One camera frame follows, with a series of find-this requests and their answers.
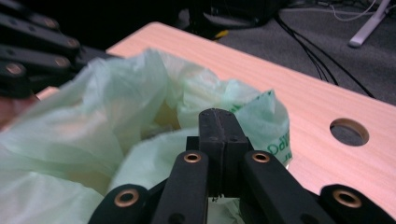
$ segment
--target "plastic bag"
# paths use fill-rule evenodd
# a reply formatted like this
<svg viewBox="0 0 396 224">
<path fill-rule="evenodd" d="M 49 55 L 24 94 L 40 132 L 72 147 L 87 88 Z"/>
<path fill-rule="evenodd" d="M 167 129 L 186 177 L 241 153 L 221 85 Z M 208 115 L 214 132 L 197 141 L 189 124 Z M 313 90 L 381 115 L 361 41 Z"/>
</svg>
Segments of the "plastic bag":
<svg viewBox="0 0 396 224">
<path fill-rule="evenodd" d="M 195 132 L 201 111 L 210 107 L 239 110 L 241 119 L 247 116 L 252 123 L 249 111 L 243 111 L 249 108 L 247 103 L 259 102 L 254 99 L 260 100 L 260 94 L 240 81 L 221 81 L 202 66 L 153 49 L 129 59 L 95 60 L 74 81 L 0 133 L 0 175 L 8 176 L 0 191 L 9 192 L 0 194 L 1 200 L 6 202 L 12 195 L 14 202 L 26 203 L 18 214 L 6 209 L 6 203 L 0 204 L 0 217 L 6 223 L 86 223 L 103 195 L 117 183 L 131 181 L 149 187 L 144 181 L 154 184 L 166 178 L 164 167 L 172 167 L 175 155 L 184 149 L 184 136 Z M 275 102 L 284 111 L 282 120 L 273 121 L 282 125 L 285 134 L 289 118 Z M 256 117 L 265 119 L 260 111 Z M 152 137 L 163 131 L 172 132 Z M 250 127 L 245 134 L 254 132 L 259 139 L 262 131 L 268 130 Z M 170 142 L 172 134 L 181 140 Z M 169 157 L 160 157 L 154 149 L 170 148 L 167 144 L 176 142 L 180 147 L 170 150 Z M 145 149 L 147 157 L 136 156 L 142 145 L 155 143 L 161 145 Z M 150 168 L 160 169 L 158 176 L 142 175 L 144 170 L 136 168 L 128 172 L 140 177 L 122 180 L 123 167 L 136 159 L 155 163 Z M 208 223 L 232 223 L 239 218 L 233 200 L 211 204 L 209 210 Z"/>
</svg>

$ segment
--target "crumpled bag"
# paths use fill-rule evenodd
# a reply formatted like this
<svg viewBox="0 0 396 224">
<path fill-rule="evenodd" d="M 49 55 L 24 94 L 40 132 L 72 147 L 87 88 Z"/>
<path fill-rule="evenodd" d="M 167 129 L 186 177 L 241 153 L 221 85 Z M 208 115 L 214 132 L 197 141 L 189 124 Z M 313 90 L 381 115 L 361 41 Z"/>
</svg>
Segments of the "crumpled bag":
<svg viewBox="0 0 396 224">
<path fill-rule="evenodd" d="M 277 157 L 280 152 L 291 156 L 289 118 L 274 91 L 260 93 L 238 80 L 221 81 L 200 65 L 154 49 L 129 59 L 92 61 L 0 133 L 0 200 L 7 202 L 0 204 L 2 221 L 87 223 L 117 184 L 149 188 L 165 179 L 185 136 L 196 135 L 198 114 L 211 107 L 235 112 L 256 149 L 277 145 Z M 175 136 L 180 141 L 169 141 Z M 159 157 L 166 150 L 159 148 L 172 143 L 179 147 Z M 161 145 L 139 149 L 145 144 Z M 146 156 L 139 156 L 141 150 Z M 152 167 L 125 170 L 130 160 Z M 153 169 L 159 169 L 157 176 L 142 175 Z M 140 177 L 125 179 L 127 172 Z M 234 200 L 210 205 L 208 223 L 234 220 L 242 223 Z"/>
</svg>

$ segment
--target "light wood tabletop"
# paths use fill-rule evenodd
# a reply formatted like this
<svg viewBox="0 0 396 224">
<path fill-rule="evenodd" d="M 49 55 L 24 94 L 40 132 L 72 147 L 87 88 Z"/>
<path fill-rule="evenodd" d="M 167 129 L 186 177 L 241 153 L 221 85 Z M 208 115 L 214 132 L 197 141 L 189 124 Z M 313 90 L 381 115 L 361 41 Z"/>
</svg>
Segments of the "light wood tabletop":
<svg viewBox="0 0 396 224">
<path fill-rule="evenodd" d="M 316 194 L 326 185 L 352 187 L 396 218 L 396 107 L 270 63 L 216 42 L 150 23 L 107 52 L 122 57 L 159 49 L 237 78 L 259 91 L 274 89 L 290 115 L 289 171 Z M 349 126 L 366 142 L 349 146 L 331 125 Z"/>
</svg>

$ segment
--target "desk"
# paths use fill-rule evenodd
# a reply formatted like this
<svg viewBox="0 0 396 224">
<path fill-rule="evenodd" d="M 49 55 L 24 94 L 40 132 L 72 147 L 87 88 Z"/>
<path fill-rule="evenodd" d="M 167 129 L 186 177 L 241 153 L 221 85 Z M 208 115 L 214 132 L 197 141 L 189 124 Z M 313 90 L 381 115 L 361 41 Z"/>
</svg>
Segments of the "desk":
<svg viewBox="0 0 396 224">
<path fill-rule="evenodd" d="M 291 174 L 316 194 L 325 185 L 359 190 L 396 218 L 396 107 L 154 22 L 107 52 L 130 57 L 155 48 L 209 68 L 220 79 L 274 89 L 290 114 Z M 337 119 L 353 119 L 369 136 L 361 147 L 336 140 Z"/>
</svg>

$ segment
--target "translucent plastic bag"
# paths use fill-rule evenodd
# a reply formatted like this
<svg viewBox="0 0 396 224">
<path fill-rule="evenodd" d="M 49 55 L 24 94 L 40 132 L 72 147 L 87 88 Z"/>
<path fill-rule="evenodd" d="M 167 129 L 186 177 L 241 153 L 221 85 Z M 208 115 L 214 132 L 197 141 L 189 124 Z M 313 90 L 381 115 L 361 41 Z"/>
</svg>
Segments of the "translucent plastic bag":
<svg viewBox="0 0 396 224">
<path fill-rule="evenodd" d="M 243 128 L 244 119 L 250 123 L 245 134 L 253 132 L 260 139 L 268 130 L 250 127 L 250 112 L 244 110 L 265 94 L 237 80 L 221 81 L 202 66 L 153 49 L 129 59 L 95 60 L 0 133 L 0 176 L 7 180 L 0 184 L 0 192 L 9 192 L 0 193 L 0 200 L 7 202 L 12 195 L 13 203 L 24 202 L 19 211 L 12 211 L 18 206 L 0 204 L 0 217 L 5 223 L 86 223 L 103 195 L 117 184 L 127 181 L 149 187 L 166 178 L 166 167 L 172 167 L 175 155 L 184 149 L 186 134 L 196 132 L 198 114 L 205 109 L 238 110 Z M 273 99 L 273 107 L 268 108 L 276 115 L 268 120 L 275 121 L 274 127 L 282 126 L 274 142 L 289 131 L 289 118 L 286 108 Z M 260 111 L 251 115 L 266 119 Z M 163 131 L 168 133 L 155 136 Z M 139 156 L 145 144 L 170 148 L 173 134 L 180 147 L 168 157 L 159 156 L 159 145 Z M 282 151 L 290 153 L 290 146 Z M 123 179 L 130 160 L 155 164 L 150 171 L 160 172 L 144 175 L 136 168 L 128 172 L 140 177 Z M 208 223 L 240 218 L 233 200 L 210 206 Z"/>
</svg>

